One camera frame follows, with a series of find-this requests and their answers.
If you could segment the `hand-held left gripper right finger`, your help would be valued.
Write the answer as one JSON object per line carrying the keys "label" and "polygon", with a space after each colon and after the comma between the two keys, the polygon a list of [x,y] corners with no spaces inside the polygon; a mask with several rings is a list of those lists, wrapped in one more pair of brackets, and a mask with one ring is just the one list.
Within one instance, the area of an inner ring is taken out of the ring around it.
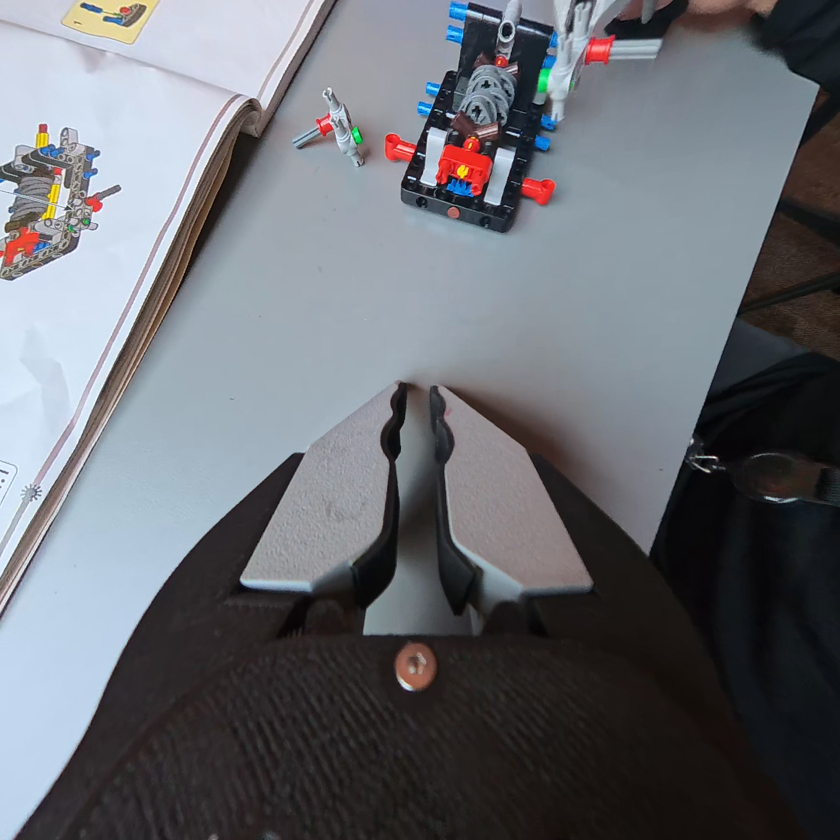
{"label": "hand-held left gripper right finger", "polygon": [[437,567],[453,614],[481,634],[502,605],[589,596],[590,572],[525,447],[442,385],[429,390]]}

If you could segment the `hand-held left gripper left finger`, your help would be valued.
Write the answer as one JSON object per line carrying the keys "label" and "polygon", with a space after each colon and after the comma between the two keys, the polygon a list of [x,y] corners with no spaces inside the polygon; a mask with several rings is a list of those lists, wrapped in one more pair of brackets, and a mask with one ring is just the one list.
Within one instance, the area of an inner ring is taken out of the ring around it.
{"label": "hand-held left gripper left finger", "polygon": [[396,570],[396,460],[407,385],[394,382],[309,446],[239,582],[369,607]]}

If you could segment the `small grey lego subassembly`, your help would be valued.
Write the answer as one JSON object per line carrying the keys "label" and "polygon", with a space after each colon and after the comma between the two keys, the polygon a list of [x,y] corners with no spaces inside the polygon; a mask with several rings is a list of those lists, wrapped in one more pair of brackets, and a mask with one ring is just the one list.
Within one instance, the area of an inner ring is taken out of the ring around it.
{"label": "small grey lego subassembly", "polygon": [[[629,2],[615,2],[615,18]],[[656,2],[645,2],[642,13],[647,22],[655,11]],[[585,2],[575,7],[573,29],[554,29],[547,55],[539,75],[536,102],[545,104],[542,124],[554,128],[564,119],[566,100],[577,86],[584,68],[606,65],[611,60],[651,60],[661,49],[662,39],[616,40],[605,36],[604,29],[586,29]]]}
{"label": "small grey lego subassembly", "polygon": [[350,111],[339,100],[331,87],[322,91],[322,97],[329,106],[329,112],[314,123],[314,127],[299,134],[292,141],[298,150],[310,145],[315,140],[333,136],[339,150],[348,157],[355,167],[364,165],[361,153],[363,138],[358,127],[352,121]]}

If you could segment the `black lego engine assembly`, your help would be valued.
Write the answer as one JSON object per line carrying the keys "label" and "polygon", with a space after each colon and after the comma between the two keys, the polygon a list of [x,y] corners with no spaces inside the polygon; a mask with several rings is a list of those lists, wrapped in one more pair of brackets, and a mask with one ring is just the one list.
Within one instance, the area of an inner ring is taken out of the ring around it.
{"label": "black lego engine assembly", "polygon": [[522,198],[543,206],[555,184],[529,177],[535,152],[545,152],[555,122],[543,111],[552,46],[550,26],[522,15],[521,2],[504,9],[452,2],[447,40],[459,45],[458,66],[428,83],[431,102],[416,142],[389,133],[388,161],[404,162],[405,205],[505,234]]}

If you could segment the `person's right forearm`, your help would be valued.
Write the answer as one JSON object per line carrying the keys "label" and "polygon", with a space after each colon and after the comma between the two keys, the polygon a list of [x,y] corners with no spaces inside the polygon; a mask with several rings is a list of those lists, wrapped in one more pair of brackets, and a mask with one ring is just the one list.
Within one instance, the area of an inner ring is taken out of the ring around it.
{"label": "person's right forearm", "polygon": [[760,19],[759,38],[779,52],[795,74],[824,88],[838,87],[839,2],[750,2]]}

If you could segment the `open lego instruction booklet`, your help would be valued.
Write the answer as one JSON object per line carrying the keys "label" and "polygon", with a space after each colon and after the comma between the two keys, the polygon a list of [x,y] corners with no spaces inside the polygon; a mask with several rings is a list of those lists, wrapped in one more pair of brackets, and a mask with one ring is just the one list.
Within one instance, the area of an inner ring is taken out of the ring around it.
{"label": "open lego instruction booklet", "polygon": [[1,603],[334,2],[1,3]]}

